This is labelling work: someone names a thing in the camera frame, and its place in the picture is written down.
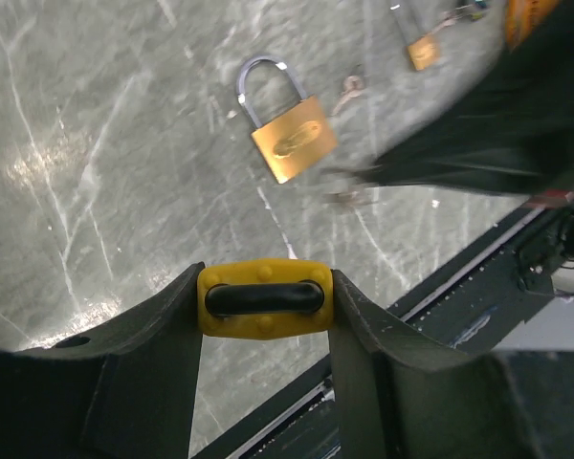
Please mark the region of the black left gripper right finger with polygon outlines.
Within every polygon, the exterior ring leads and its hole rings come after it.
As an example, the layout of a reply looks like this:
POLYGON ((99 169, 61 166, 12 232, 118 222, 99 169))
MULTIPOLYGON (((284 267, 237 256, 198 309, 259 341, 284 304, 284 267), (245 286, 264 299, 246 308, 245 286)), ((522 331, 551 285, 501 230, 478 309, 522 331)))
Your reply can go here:
POLYGON ((329 330, 346 458, 574 458, 574 352, 471 357, 334 272, 329 330))

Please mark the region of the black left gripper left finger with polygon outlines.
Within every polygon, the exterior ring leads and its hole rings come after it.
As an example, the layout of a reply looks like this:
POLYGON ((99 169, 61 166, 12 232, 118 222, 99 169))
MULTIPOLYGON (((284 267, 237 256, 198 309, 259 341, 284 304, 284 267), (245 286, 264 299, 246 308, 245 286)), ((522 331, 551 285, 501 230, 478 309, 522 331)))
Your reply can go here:
POLYGON ((0 350, 0 458, 184 458, 202 335, 194 264, 50 348, 0 350))

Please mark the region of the small silver key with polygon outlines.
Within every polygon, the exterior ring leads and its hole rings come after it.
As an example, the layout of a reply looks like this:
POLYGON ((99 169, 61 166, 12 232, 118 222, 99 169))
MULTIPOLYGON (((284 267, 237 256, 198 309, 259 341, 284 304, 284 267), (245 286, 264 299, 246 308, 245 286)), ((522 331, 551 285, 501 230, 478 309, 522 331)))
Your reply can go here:
POLYGON ((339 114, 342 107, 351 99, 359 97, 364 92, 364 82, 360 76, 347 76, 342 84, 342 93, 331 112, 334 117, 339 114))

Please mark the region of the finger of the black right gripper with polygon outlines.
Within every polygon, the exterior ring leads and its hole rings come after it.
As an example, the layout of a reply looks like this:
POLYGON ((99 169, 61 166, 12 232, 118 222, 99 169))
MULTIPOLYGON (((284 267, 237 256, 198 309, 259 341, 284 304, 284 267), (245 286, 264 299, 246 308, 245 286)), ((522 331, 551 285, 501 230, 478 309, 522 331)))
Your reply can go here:
POLYGON ((498 58, 465 93, 359 170, 374 186, 440 186, 496 195, 574 192, 574 1, 498 58))

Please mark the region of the small brass padlock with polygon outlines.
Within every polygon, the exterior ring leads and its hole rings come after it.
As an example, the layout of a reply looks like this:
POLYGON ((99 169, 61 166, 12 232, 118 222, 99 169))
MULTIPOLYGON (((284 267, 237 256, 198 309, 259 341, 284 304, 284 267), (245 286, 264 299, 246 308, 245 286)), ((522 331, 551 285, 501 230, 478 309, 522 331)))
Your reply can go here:
POLYGON ((429 68, 438 58, 438 48, 427 31, 414 1, 390 1, 389 9, 404 41, 409 60, 415 71, 429 68))

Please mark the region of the large brass padlock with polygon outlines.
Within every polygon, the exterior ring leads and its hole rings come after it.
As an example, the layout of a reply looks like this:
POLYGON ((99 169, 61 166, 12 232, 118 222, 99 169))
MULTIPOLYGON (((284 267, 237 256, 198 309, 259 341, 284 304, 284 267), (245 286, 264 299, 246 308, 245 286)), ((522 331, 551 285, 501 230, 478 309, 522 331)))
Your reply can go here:
POLYGON ((295 178, 337 147, 337 138, 318 98, 305 91, 284 60, 273 55, 246 60, 238 74, 236 94, 254 127, 251 137, 279 184, 295 178), (267 123, 261 122, 245 91, 249 72, 262 64, 274 65, 287 76, 298 94, 298 104, 267 123))

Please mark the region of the yellow padlock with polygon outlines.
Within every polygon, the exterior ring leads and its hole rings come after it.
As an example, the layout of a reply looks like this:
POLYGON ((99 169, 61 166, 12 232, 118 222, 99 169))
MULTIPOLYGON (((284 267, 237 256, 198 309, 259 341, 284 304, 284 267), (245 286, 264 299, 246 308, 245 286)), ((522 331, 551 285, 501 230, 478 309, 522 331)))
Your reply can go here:
POLYGON ((210 266, 197 278, 197 322, 204 335, 283 339, 328 330, 333 274, 320 262, 264 258, 210 266))

